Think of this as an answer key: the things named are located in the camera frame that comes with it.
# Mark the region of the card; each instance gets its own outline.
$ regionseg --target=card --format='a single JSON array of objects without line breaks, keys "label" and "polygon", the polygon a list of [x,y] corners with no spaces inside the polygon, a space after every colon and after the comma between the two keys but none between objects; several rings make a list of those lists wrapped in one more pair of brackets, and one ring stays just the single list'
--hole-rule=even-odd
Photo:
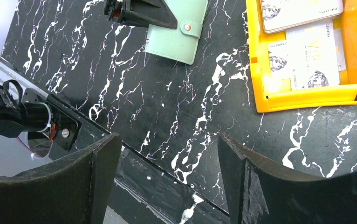
[{"label": "card", "polygon": [[261,0],[266,33],[333,17],[343,12],[342,0]]},{"label": "card", "polygon": [[292,76],[291,63],[288,61],[287,41],[273,42],[268,45],[270,74],[274,79],[287,79]]},{"label": "card", "polygon": [[340,84],[334,36],[331,20],[286,31],[293,90]]},{"label": "card", "polygon": [[341,29],[334,30],[335,45],[336,45],[336,57],[338,60],[339,71],[346,70],[346,59],[344,58],[343,38]]}]

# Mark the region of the mint green wallet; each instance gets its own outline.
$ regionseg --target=mint green wallet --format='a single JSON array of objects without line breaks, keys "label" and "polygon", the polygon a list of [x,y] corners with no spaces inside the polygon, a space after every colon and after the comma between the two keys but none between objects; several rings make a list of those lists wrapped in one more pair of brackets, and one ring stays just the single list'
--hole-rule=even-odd
[{"label": "mint green wallet", "polygon": [[193,64],[202,33],[207,0],[165,0],[177,19],[177,28],[150,25],[145,52]]}]

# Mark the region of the black marble table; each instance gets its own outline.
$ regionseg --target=black marble table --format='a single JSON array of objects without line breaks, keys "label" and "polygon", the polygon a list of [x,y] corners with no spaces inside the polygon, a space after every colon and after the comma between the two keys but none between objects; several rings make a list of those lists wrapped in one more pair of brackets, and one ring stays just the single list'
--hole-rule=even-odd
[{"label": "black marble table", "polygon": [[103,8],[19,0],[2,56],[224,210],[218,133],[309,174],[357,170],[357,106],[256,112],[244,0],[209,1],[192,66],[144,53],[147,30]]}]

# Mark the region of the yellow tray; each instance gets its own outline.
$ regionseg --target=yellow tray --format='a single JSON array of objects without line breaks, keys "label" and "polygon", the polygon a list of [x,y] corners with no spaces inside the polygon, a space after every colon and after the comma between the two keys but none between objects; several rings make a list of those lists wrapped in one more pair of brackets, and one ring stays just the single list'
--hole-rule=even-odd
[{"label": "yellow tray", "polygon": [[287,109],[357,105],[357,0],[343,0],[344,12],[334,20],[342,29],[346,58],[340,72],[340,85],[291,90],[291,82],[270,76],[268,44],[286,39],[284,31],[266,34],[263,29],[260,0],[246,0],[250,47],[250,72],[258,112]]}]

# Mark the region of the diamond image on card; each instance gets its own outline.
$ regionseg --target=diamond image on card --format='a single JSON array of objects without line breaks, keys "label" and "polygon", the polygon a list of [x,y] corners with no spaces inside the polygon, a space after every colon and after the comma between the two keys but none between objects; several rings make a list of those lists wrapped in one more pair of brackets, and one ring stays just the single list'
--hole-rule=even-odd
[{"label": "diamond image on card", "polygon": [[281,11],[281,8],[272,6],[270,4],[264,4],[264,0],[262,0],[262,15],[264,20],[271,20],[275,18]]},{"label": "diamond image on card", "polygon": [[309,78],[308,81],[308,87],[313,88],[313,87],[323,87],[323,86],[328,86],[328,79],[325,76],[324,73],[320,71],[315,71],[312,76]]},{"label": "diamond image on card", "polygon": [[269,51],[269,64],[270,64],[270,70],[271,71],[279,71],[286,67],[287,65],[287,60],[284,58],[272,54],[272,52]]}]

